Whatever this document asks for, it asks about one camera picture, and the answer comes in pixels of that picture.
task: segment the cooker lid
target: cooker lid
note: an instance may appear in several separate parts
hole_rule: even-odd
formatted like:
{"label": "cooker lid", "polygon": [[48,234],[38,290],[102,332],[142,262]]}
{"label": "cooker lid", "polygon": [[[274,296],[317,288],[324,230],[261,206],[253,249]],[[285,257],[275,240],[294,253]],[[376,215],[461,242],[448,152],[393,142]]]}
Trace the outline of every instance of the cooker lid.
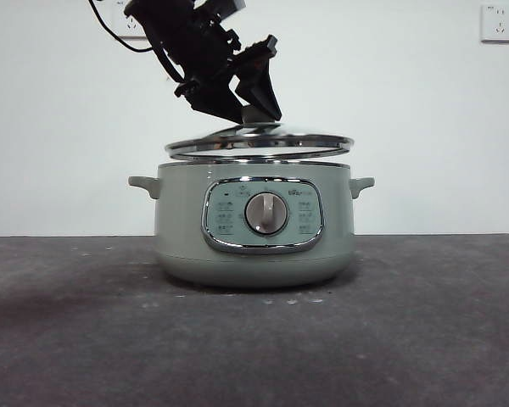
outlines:
{"label": "cooker lid", "polygon": [[310,159],[348,153],[348,137],[308,131],[283,123],[236,125],[203,138],[173,142],[166,152],[173,159]]}

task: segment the black cable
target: black cable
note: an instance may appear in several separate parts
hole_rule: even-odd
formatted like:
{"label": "black cable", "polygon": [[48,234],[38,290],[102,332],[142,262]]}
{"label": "black cable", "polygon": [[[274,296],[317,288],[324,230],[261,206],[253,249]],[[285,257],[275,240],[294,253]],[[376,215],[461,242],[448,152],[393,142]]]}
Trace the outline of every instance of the black cable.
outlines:
{"label": "black cable", "polygon": [[145,34],[147,35],[149,44],[153,46],[153,50],[154,53],[156,54],[156,57],[159,59],[160,63],[162,64],[168,75],[171,76],[171,79],[173,79],[177,83],[185,82],[185,79],[181,76],[179,72],[177,72],[176,68],[173,66],[171,61],[166,56],[166,52],[162,48],[162,43],[159,41],[158,36],[156,35],[156,31],[153,28],[153,25],[150,24],[149,22],[146,22],[143,29],[145,30]]}
{"label": "black cable", "polygon": [[134,48],[132,46],[130,46],[129,44],[127,44],[126,42],[122,41],[122,39],[120,39],[102,20],[102,17],[100,17],[100,13],[98,12],[98,9],[96,8],[96,6],[94,5],[94,1],[93,0],[88,0],[88,2],[91,4],[91,7],[92,7],[92,11],[96,14],[96,18],[98,19],[98,22],[100,23],[100,25],[102,25],[102,27],[115,39],[117,40],[118,42],[120,42],[122,45],[124,45],[125,47],[127,47],[128,49],[130,49],[131,51],[134,51],[135,53],[147,53],[149,51],[153,51],[152,48]]}

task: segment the mint green cooker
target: mint green cooker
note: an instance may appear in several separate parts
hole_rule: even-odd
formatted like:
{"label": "mint green cooker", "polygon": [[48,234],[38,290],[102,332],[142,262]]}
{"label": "mint green cooker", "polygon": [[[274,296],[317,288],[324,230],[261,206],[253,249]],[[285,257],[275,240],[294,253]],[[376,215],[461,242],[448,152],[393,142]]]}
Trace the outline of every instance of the mint green cooker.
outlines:
{"label": "mint green cooker", "polygon": [[348,137],[280,123],[238,125],[166,147],[158,177],[129,184],[156,199],[156,253],[166,273],[222,287],[326,280],[354,250],[352,200],[374,185],[345,164]]}

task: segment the cooker base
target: cooker base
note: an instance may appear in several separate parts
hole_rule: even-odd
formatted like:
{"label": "cooker base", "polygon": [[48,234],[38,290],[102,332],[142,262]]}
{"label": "cooker base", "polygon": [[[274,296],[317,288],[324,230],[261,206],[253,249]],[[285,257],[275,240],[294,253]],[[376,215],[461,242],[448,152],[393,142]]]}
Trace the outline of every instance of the cooker base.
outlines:
{"label": "cooker base", "polygon": [[264,264],[260,263],[260,256],[231,261],[158,256],[165,272],[182,280],[207,286],[269,288],[299,286],[332,278],[345,269],[352,254],[321,259],[270,260]]}

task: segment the wall socket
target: wall socket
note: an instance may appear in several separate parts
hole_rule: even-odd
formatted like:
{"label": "wall socket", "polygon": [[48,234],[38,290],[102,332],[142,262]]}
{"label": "wall socket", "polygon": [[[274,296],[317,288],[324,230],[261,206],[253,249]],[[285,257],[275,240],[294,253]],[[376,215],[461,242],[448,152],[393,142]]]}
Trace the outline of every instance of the wall socket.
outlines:
{"label": "wall socket", "polygon": [[145,38],[145,31],[133,17],[126,17],[124,14],[127,0],[109,1],[109,16],[111,19],[111,30],[121,38]]}
{"label": "wall socket", "polygon": [[481,6],[481,41],[509,42],[509,3]]}

